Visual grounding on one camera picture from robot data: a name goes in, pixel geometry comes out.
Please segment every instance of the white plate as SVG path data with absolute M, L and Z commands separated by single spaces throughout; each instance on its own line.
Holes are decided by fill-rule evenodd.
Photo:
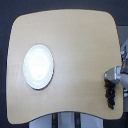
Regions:
M 24 59 L 23 72 L 32 88 L 44 88 L 53 75 L 53 57 L 48 48 L 44 45 L 30 48 Z

